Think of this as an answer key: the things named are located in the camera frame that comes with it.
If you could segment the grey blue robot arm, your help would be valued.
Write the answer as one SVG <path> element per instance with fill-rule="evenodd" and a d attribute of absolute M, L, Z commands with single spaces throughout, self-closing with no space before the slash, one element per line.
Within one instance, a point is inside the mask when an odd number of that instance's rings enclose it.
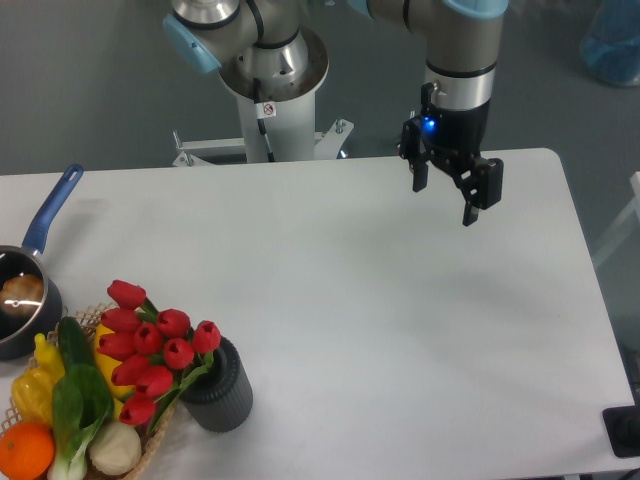
<path fill-rule="evenodd" d="M 425 188 L 448 175 L 465 201 L 463 222 L 499 202 L 503 162 L 481 154 L 499 53 L 503 1 L 356 1 L 353 8 L 426 42 L 420 111 L 402 126 L 399 154 Z M 176 1 L 164 32 L 194 69 L 219 74 L 235 95 L 247 160 L 317 156 L 315 93 L 328 72 L 322 40 L 297 1 Z"/>

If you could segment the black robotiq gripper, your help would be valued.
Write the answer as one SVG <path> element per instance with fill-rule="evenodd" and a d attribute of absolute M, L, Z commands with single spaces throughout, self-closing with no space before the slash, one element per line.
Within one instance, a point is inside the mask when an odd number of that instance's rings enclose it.
<path fill-rule="evenodd" d="M 471 110 L 447 110 L 423 107 L 402 126 L 399 156 L 408 161 L 413 175 L 412 190 L 420 192 L 428 183 L 428 158 L 421 152 L 422 132 L 425 147 L 433 150 L 431 163 L 453 179 L 464 198 L 462 224 L 471 226 L 481 210 L 487 210 L 502 198 L 504 162 L 500 158 L 480 156 L 489 114 L 489 103 Z"/>

